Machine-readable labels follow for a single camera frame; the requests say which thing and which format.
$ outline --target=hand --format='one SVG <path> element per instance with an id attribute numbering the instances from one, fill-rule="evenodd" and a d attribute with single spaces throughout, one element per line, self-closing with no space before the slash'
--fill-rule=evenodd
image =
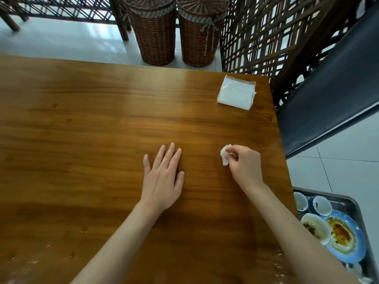
<path id="1" fill-rule="evenodd" d="M 235 181 L 245 193 L 248 189 L 265 185 L 262 179 L 259 152 L 241 145 L 234 145 L 225 151 L 235 154 L 234 157 L 227 153 L 225 158 L 229 161 L 229 167 Z"/>
<path id="2" fill-rule="evenodd" d="M 153 206 L 159 213 L 173 205 L 182 192 L 184 172 L 179 172 L 175 181 L 182 149 L 179 148 L 175 154 L 174 152 L 173 142 L 166 155 L 164 155 L 164 145 L 162 145 L 152 168 L 150 168 L 147 154 L 143 158 L 145 173 L 140 203 Z"/>

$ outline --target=left hand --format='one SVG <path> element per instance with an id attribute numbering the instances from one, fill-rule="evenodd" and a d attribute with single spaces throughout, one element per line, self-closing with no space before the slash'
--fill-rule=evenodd
<path id="1" fill-rule="evenodd" d="M 184 172 L 179 172 L 175 181 L 182 149 L 174 152 L 174 143 L 171 143 L 166 155 L 162 145 L 153 167 L 150 167 L 147 154 L 143 158 L 145 173 L 140 203 L 153 206 L 159 213 L 172 206 L 182 192 Z"/>

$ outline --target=small cup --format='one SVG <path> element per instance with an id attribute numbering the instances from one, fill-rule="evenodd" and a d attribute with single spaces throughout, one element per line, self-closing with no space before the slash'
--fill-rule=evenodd
<path id="1" fill-rule="evenodd" d="M 298 211 L 306 211 L 308 209 L 307 198 L 304 194 L 300 192 L 294 192 L 293 196 L 295 197 L 296 208 Z"/>
<path id="2" fill-rule="evenodd" d="M 329 216 L 332 214 L 333 208 L 329 200 L 323 196 L 315 196 L 308 198 L 308 211 L 313 214 Z"/>
<path id="3" fill-rule="evenodd" d="M 329 226 L 320 216 L 307 213 L 301 218 L 301 223 L 322 245 L 330 242 L 332 235 Z"/>

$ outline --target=blue-rimmed plate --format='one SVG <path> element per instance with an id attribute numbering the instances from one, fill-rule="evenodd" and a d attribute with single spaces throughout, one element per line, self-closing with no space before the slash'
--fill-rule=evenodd
<path id="1" fill-rule="evenodd" d="M 366 255 L 366 240 L 358 224 L 347 214 L 333 210 L 322 219 L 329 225 L 332 233 L 326 248 L 340 261 L 358 263 Z"/>

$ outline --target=wicker hamper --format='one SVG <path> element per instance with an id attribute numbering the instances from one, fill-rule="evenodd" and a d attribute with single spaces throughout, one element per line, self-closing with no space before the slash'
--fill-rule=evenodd
<path id="1" fill-rule="evenodd" d="M 215 58 L 229 0 L 177 0 L 183 61 L 202 68 Z"/>
<path id="2" fill-rule="evenodd" d="M 144 62 L 163 66 L 175 57 L 175 0 L 124 0 Z"/>

